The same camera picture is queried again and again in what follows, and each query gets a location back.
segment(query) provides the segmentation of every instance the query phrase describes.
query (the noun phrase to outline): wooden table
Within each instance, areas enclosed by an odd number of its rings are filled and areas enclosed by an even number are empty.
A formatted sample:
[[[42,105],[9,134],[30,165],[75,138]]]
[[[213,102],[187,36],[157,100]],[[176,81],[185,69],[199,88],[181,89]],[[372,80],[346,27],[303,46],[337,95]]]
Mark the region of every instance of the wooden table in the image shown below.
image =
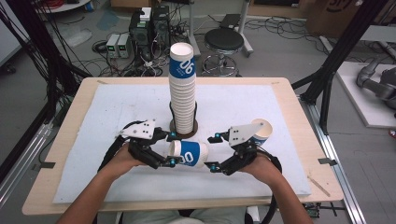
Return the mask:
[[[67,155],[75,143],[97,87],[101,84],[167,84],[167,77],[89,77],[85,78],[55,138],[46,161],[54,161],[53,169],[42,169],[22,208],[25,215],[61,214],[69,203],[52,203],[62,177]],[[290,83],[280,77],[198,77],[197,85],[271,85],[282,110],[291,139],[307,174],[312,194],[300,197],[302,203],[334,202],[343,199],[343,191],[327,164],[319,164],[325,155],[295,96]],[[104,203],[100,211],[132,211],[179,208],[207,208],[268,204],[268,197],[230,198],[223,200],[158,201]]]

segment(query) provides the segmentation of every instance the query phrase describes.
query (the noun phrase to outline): white mat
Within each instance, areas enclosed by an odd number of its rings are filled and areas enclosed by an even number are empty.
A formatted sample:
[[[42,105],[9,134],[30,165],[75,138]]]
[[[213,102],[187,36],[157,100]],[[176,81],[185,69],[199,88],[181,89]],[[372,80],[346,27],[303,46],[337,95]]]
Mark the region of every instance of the white mat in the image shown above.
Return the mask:
[[[338,69],[338,76],[353,105],[361,115],[366,127],[370,128],[394,128],[396,127],[396,110],[387,107],[383,101],[375,97],[372,91],[362,89],[356,85],[359,71],[367,63],[345,62]],[[395,67],[395,65],[379,64],[375,69],[372,80],[379,82],[384,70]]]
[[[166,85],[101,85],[80,127],[67,158],[55,203],[71,203],[96,174],[114,137],[131,121],[156,119],[156,126],[169,130],[170,93]],[[198,133],[191,139],[207,143],[207,137],[226,132],[232,125],[248,124],[255,118],[269,120],[274,132],[263,145],[279,157],[284,175],[298,195],[311,193],[306,175],[271,86],[197,86]],[[166,154],[169,143],[152,148]],[[227,143],[209,145],[208,161],[224,161],[233,155]],[[118,179],[106,196],[107,202],[160,201],[270,196],[271,191],[253,176],[211,174],[197,169],[137,167]]]

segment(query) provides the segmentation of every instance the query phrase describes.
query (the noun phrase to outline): human arm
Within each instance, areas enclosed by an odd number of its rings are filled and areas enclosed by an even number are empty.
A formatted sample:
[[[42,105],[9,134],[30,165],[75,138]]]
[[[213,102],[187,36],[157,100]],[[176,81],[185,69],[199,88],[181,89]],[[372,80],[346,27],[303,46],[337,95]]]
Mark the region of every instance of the human arm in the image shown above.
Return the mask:
[[[131,156],[128,145],[124,144],[116,156],[93,177],[57,223],[92,223],[111,184],[133,167],[144,164]]]
[[[285,224],[313,223],[286,178],[267,157],[258,154],[253,163],[241,171],[253,175],[270,187]]]

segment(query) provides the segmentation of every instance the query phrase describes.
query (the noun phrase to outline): brown round base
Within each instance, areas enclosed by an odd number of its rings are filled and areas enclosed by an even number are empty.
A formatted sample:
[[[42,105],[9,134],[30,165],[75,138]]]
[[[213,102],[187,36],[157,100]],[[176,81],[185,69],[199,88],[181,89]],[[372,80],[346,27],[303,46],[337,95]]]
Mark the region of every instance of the brown round base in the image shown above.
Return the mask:
[[[171,120],[171,123],[169,124],[169,128],[170,128],[171,132],[175,131],[175,125],[174,125],[173,120]],[[193,137],[197,133],[197,131],[198,131],[198,122],[195,119],[194,120],[194,129],[192,130],[192,132],[190,132],[190,133],[178,133],[178,132],[176,132],[176,135],[177,135],[177,137],[180,137],[182,139],[186,139],[186,138]]]

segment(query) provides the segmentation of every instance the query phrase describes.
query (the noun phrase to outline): black stool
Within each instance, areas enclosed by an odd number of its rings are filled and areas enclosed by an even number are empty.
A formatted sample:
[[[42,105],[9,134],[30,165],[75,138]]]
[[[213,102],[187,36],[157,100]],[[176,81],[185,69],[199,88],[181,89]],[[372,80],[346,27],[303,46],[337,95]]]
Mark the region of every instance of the black stool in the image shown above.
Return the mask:
[[[205,45],[218,54],[208,56],[203,62],[203,74],[215,77],[237,75],[236,62],[224,54],[234,54],[244,46],[244,38],[232,29],[211,30],[205,35]]]

